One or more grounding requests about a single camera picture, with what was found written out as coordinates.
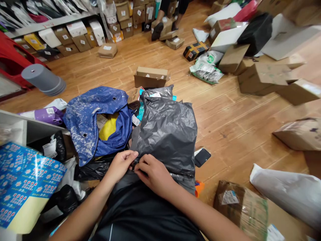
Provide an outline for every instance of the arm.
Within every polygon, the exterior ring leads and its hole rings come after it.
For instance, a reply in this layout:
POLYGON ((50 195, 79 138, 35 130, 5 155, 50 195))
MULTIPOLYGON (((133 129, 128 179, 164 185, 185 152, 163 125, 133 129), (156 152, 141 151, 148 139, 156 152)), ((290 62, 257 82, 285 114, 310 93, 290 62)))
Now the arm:
POLYGON ((250 241, 250 238, 225 216, 178 185, 164 164, 152 155, 144 155, 140 159, 135 166, 135 173, 153 192, 184 213, 209 240, 250 241))
POLYGON ((125 175, 129 165, 138 156, 131 150, 118 153, 99 185, 57 229, 49 241, 81 240, 94 226, 114 187, 125 175))

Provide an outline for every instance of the black pants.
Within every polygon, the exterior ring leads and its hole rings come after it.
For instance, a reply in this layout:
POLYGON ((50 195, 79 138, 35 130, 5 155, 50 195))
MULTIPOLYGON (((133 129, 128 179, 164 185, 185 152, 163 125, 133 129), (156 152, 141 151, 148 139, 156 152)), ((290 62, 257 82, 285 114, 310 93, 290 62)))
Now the black pants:
MULTIPOLYGON (((164 11, 165 15, 167 14, 168 6, 170 5, 171 0, 162 0, 160 4, 160 10, 164 11)), ((179 0, 178 3, 178 13, 184 14, 186 12, 189 0, 179 0)))

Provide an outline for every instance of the person's foot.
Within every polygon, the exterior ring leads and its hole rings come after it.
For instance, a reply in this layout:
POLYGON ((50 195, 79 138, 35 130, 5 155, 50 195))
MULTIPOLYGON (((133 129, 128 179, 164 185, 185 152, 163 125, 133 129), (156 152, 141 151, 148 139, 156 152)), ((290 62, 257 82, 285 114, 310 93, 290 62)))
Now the person's foot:
POLYGON ((163 28, 164 28, 164 24, 162 22, 156 25, 153 33, 151 34, 152 41, 159 39, 159 37, 161 36, 161 32, 163 31, 163 28))

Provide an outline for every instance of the red plastic chair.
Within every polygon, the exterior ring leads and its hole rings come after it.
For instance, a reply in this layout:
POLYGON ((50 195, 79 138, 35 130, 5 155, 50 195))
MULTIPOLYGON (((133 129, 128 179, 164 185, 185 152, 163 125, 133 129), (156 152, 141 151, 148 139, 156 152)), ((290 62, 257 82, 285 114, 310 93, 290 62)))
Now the red plastic chair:
POLYGON ((32 64, 42 64, 45 67, 47 65, 2 32, 0 32, 0 43, 0 73, 22 88, 30 90, 33 85, 22 78, 21 72, 32 64), (18 53, 17 50, 24 53, 25 57, 18 53))

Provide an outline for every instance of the shelf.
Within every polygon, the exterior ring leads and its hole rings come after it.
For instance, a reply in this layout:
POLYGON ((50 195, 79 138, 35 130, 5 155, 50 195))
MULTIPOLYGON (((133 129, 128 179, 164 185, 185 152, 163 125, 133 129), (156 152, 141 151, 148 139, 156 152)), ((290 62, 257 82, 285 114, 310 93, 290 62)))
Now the shelf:
POLYGON ((28 27, 19 28, 19 29, 16 29, 16 31, 14 31, 14 32, 6 32, 5 34, 9 38, 15 38, 15 37, 19 37, 19 36, 26 35, 26 34, 33 33, 33 32, 38 32, 38 31, 44 30, 46 28, 51 28, 54 26, 58 26, 58 25, 61 25, 64 23, 69 23, 69 22, 76 21, 81 18, 93 16, 93 15, 95 15, 95 14, 92 14, 89 12, 82 12, 81 14, 73 14, 73 15, 64 16, 61 18, 54 18, 54 19, 48 20, 47 22, 43 22, 43 23, 33 23, 33 24, 29 25, 28 27))

